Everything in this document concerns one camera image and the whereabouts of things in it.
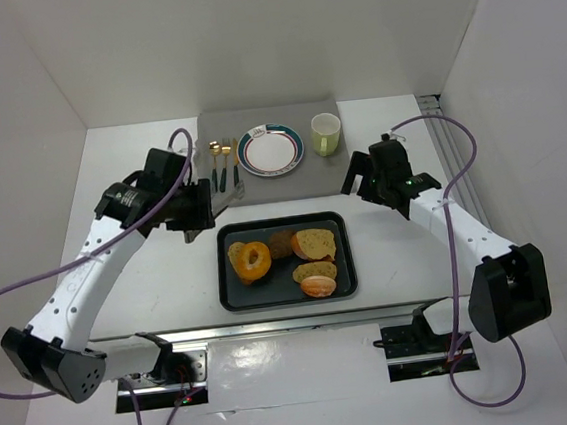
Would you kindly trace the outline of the metal bread tongs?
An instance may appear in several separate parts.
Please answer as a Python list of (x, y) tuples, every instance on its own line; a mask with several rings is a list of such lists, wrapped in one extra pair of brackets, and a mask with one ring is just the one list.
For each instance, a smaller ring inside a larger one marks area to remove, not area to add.
[(201, 229), (195, 229), (184, 232), (184, 238), (186, 244), (191, 244), (204, 230), (211, 230), (215, 227), (215, 220), (231, 205), (233, 202), (240, 201), (245, 195), (245, 183), (240, 181), (230, 193), (223, 193), (219, 201), (211, 200), (211, 216), (212, 225), (205, 226)]

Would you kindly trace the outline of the orange bagel bread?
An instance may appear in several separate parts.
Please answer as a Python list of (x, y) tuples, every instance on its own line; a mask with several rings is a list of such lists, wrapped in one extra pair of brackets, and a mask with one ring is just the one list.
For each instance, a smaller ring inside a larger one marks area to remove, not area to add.
[(269, 247), (261, 242), (244, 243), (235, 259), (235, 270), (242, 281), (263, 279), (272, 267)]

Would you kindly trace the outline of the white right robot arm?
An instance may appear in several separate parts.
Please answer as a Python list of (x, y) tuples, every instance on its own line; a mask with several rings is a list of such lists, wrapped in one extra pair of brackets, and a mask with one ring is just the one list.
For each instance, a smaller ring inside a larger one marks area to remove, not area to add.
[(472, 277), (469, 295), (423, 304), (414, 323), (423, 334), (479, 333), (497, 343), (551, 315), (542, 252), (490, 231), (444, 194), (427, 173), (413, 174), (403, 144), (384, 136), (367, 152), (355, 151), (342, 186), (364, 201), (392, 208), (449, 248), (454, 274)]

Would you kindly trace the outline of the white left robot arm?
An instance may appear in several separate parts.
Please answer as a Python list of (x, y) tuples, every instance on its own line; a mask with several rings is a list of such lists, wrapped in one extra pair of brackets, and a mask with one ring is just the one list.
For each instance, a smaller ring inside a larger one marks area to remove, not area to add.
[(151, 231), (165, 225), (193, 235), (214, 226), (210, 182), (184, 184), (187, 157), (158, 148), (148, 152), (135, 182), (116, 182), (95, 209), (80, 258), (24, 329), (10, 327), (1, 348), (19, 373), (76, 403), (107, 380), (149, 374), (163, 382), (188, 359), (148, 333), (90, 343), (93, 324), (115, 281)]

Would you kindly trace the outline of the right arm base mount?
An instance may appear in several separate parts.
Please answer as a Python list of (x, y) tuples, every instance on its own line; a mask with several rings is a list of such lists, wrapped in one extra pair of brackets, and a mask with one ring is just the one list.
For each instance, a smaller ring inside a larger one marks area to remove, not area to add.
[(412, 324), (383, 327), (380, 333), (381, 337), (372, 344), (385, 355), (391, 383), (448, 375), (454, 363), (459, 363), (459, 371), (479, 369), (471, 341), (465, 341), (454, 359), (449, 360), (451, 335), (434, 334), (418, 320)]

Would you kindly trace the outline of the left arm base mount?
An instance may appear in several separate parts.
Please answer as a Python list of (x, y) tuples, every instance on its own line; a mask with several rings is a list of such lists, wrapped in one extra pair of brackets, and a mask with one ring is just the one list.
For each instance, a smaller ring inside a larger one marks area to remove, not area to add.
[(169, 376), (164, 380), (155, 380), (147, 373), (135, 373), (118, 382), (116, 412), (118, 414), (134, 412), (129, 387), (132, 387), (142, 412), (168, 410), (178, 403), (184, 407), (207, 404), (209, 400), (206, 383), (207, 346), (189, 346), (183, 353), (186, 355), (186, 360), (174, 364)]

